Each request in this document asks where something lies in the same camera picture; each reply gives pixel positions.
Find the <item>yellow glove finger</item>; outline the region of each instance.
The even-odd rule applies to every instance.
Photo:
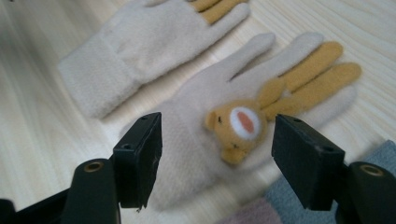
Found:
[[[290,92],[296,91],[304,84],[325,71],[343,53],[343,47],[337,42],[325,42],[302,62],[294,66],[281,77],[286,79]]]
[[[221,0],[213,7],[202,12],[201,15],[204,17],[207,23],[213,24],[230,12],[236,5],[247,1],[248,0]]]
[[[360,75],[361,67],[356,63],[335,65],[301,87],[291,97],[269,105],[263,110],[265,116],[268,120],[274,120],[279,113],[294,116],[309,110],[358,79]]]
[[[190,2],[190,4],[195,8],[197,12],[203,12],[210,7],[213,7],[220,0],[196,0]]]

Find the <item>brown animal ear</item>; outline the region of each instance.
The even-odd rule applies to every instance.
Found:
[[[215,128],[216,123],[216,112],[210,111],[205,118],[205,126],[208,130],[212,131]]]

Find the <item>light wood surface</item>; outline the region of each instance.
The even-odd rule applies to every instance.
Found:
[[[108,158],[130,120],[172,94],[196,72],[251,37],[274,32],[274,55],[305,31],[345,47],[341,61],[363,74],[348,111],[320,131],[357,160],[396,140],[396,2],[250,0],[251,15],[190,63],[144,86],[105,119],[87,119],[70,99],[57,63],[94,34],[126,0],[0,2],[0,198],[18,210],[69,187],[84,161]],[[121,210],[123,223],[213,223],[259,197],[276,179],[273,162],[239,184],[220,182],[164,212]]]

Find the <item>animal ear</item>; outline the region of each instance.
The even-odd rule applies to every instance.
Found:
[[[216,123],[216,112],[214,110],[210,111],[205,118],[205,126],[208,130],[212,131],[215,128]]]
[[[281,97],[285,88],[285,78],[274,77],[265,82],[259,92],[259,96],[257,97],[257,101],[260,104],[260,109],[263,109],[273,102],[276,102]]]

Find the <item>gray fabric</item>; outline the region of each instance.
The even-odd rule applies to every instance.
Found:
[[[396,175],[396,145],[392,141],[386,141],[363,160],[381,166]],[[274,207],[285,224],[335,223],[337,203],[333,203],[332,210],[328,212],[303,209],[284,176],[267,190],[265,199]]]

